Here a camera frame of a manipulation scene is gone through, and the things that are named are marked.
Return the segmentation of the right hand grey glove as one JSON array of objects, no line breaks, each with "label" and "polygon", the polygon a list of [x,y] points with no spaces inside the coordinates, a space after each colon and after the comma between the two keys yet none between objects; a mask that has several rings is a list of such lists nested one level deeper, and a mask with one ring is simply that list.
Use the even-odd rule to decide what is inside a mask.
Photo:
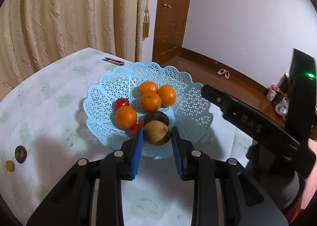
[{"label": "right hand grey glove", "polygon": [[249,147],[246,158],[246,169],[281,211],[288,212],[301,204],[305,181],[283,159],[258,143]]}]

